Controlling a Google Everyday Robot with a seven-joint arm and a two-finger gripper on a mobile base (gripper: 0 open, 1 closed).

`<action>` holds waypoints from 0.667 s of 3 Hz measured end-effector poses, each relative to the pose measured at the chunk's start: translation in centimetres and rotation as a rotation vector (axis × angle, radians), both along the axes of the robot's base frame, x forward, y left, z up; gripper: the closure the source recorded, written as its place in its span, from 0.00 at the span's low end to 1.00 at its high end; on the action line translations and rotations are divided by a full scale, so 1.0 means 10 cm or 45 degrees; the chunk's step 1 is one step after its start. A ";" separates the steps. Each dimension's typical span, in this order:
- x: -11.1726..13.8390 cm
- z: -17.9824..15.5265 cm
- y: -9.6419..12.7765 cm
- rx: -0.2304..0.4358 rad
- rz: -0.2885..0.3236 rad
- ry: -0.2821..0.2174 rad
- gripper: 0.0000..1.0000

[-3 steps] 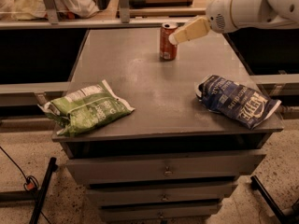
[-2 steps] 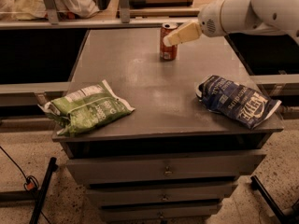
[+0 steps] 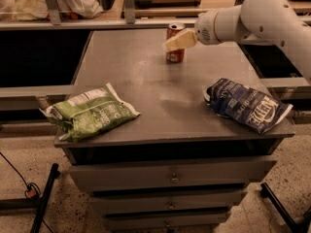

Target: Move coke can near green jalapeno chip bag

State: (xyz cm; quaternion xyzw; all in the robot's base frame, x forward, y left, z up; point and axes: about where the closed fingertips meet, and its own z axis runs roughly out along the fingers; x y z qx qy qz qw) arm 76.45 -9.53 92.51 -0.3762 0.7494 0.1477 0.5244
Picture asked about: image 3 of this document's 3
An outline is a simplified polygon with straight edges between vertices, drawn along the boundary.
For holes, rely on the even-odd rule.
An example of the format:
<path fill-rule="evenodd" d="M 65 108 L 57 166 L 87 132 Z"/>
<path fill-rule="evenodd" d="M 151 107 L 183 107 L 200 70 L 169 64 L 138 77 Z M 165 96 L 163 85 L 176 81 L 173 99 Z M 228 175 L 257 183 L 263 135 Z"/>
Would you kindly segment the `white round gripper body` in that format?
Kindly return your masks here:
<path fill-rule="evenodd" d="M 206 13 L 198 15 L 198 19 L 194 24 L 194 31 L 198 41 L 203 45 L 218 45 L 222 41 L 216 34 L 216 18 L 219 10 L 210 10 Z"/>

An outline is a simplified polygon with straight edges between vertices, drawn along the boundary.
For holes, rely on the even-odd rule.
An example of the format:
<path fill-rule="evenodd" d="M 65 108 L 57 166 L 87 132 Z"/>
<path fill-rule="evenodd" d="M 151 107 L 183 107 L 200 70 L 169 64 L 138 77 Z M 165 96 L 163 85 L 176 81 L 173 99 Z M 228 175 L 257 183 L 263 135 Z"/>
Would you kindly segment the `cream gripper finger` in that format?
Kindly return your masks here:
<path fill-rule="evenodd" d="M 169 38 L 162 46 L 166 52 L 170 52 L 194 47 L 197 42 L 196 33 L 192 29 L 186 28 Z"/>

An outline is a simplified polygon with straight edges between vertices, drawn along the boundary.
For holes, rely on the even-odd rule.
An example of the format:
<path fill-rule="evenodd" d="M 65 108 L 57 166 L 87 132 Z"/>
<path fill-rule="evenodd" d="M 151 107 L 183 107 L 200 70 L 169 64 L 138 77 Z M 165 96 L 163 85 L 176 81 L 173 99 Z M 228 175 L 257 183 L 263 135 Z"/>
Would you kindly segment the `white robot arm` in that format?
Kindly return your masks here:
<path fill-rule="evenodd" d="M 311 26 L 288 0 L 244 0 L 238 6 L 201 13 L 193 29 L 184 29 L 163 44 L 167 52 L 235 42 L 275 46 L 305 80 L 311 79 Z"/>

